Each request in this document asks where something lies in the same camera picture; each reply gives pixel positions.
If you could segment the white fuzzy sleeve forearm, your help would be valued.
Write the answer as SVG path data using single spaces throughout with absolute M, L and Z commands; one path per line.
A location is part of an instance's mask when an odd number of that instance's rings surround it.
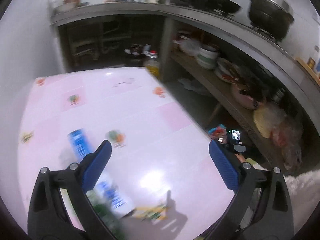
M 319 203 L 319 170 L 308 171 L 297 177 L 284 176 L 284 180 L 291 199 L 293 226 L 296 234 Z

